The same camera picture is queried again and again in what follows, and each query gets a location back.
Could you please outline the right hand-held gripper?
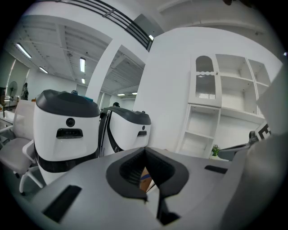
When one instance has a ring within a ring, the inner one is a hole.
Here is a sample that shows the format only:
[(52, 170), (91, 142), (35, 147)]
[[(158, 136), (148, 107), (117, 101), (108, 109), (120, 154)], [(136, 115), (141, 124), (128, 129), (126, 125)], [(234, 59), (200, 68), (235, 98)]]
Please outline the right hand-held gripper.
[(271, 131), (267, 122), (262, 123), (255, 131), (249, 133), (249, 144), (241, 144), (225, 149), (221, 149), (218, 152), (218, 157), (228, 161), (232, 161), (237, 152), (250, 148), (250, 144), (260, 142), (267, 139), (271, 135)]

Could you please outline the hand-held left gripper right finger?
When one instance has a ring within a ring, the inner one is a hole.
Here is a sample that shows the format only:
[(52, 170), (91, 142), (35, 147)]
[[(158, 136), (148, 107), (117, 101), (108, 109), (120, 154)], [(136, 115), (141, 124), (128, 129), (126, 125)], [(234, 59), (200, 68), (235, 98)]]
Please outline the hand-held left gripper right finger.
[(233, 196), (234, 164), (145, 148), (148, 170), (160, 190), (159, 218), (145, 221), (145, 229), (228, 230), (225, 211)]

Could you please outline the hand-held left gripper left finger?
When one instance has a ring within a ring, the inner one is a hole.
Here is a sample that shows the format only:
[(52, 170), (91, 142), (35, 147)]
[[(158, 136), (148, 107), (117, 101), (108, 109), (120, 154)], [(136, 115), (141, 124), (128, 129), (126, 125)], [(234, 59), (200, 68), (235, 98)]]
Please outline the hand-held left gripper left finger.
[[(133, 150), (122, 151), (75, 166), (40, 190), (31, 200), (33, 208), (61, 230), (154, 230), (155, 217), (145, 202), (122, 197), (106, 179), (109, 165), (131, 153)], [(79, 193), (55, 221), (67, 202), (61, 193), (69, 186)]]

